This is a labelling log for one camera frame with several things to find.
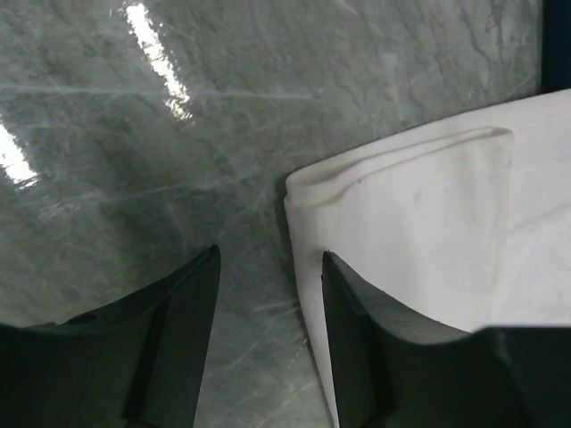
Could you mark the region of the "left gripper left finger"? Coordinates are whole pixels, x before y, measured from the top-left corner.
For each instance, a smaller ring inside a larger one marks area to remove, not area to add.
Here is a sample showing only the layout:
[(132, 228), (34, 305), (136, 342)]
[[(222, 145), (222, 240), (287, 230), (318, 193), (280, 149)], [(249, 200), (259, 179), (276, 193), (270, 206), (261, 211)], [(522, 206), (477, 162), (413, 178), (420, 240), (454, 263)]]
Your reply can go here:
[(219, 276), (211, 246), (62, 324), (2, 325), (2, 426), (192, 426)]

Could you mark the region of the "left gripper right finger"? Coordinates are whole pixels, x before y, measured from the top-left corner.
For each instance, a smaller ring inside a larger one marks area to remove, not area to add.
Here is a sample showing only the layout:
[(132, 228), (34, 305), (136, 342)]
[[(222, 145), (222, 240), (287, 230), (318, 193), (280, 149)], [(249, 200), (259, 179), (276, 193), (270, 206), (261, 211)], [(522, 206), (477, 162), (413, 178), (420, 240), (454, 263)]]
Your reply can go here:
[(467, 333), (365, 281), (331, 251), (322, 291), (342, 427), (567, 427), (570, 331)]

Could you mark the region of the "white t shirt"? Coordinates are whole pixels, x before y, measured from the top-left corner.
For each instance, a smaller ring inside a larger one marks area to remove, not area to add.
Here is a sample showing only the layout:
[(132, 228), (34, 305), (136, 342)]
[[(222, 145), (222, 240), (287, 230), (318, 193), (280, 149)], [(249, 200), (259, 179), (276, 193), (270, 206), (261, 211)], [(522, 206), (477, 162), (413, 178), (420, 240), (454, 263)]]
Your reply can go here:
[(435, 321), (570, 331), (570, 93), (441, 119), (286, 180), (302, 315), (337, 427), (322, 291), (331, 251)]

